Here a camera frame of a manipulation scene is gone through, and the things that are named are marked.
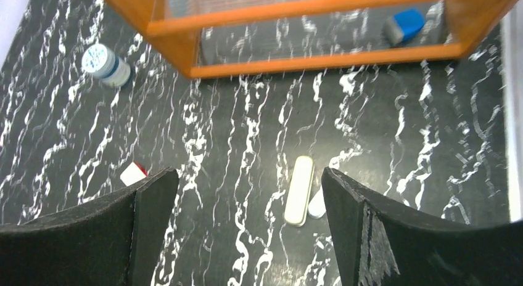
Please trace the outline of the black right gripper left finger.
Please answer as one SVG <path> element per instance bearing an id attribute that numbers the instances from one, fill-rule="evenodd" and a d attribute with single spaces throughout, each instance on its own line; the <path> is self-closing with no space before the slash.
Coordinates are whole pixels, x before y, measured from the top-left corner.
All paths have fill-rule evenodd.
<path id="1" fill-rule="evenodd" d="M 174 206 L 174 168 L 22 225 L 1 226 L 2 285 L 149 285 Z"/>

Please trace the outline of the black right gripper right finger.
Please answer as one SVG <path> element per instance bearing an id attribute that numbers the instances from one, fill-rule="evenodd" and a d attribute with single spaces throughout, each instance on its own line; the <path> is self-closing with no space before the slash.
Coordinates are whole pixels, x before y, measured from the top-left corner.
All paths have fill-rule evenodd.
<path id="1" fill-rule="evenodd" d="M 448 221 L 333 168 L 323 171 L 321 185 L 343 285 L 522 284 L 521 221 Z"/>

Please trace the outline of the white metal stapler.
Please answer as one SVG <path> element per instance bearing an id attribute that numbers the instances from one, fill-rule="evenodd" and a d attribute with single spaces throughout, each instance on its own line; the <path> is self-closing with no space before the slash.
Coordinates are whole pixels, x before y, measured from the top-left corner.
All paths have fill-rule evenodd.
<path id="1" fill-rule="evenodd" d="M 284 209 L 284 220 L 290 225 L 299 227 L 306 221 L 313 172 L 314 163 L 311 157 L 297 157 Z"/>

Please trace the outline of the red white staple box sleeve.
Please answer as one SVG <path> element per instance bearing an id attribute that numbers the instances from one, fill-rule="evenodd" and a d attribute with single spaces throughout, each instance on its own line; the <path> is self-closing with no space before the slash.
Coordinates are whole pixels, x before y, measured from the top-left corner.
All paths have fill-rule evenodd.
<path id="1" fill-rule="evenodd" d="M 125 186 L 131 186 L 147 177 L 147 171 L 138 163 L 132 162 L 120 175 L 120 180 Z"/>

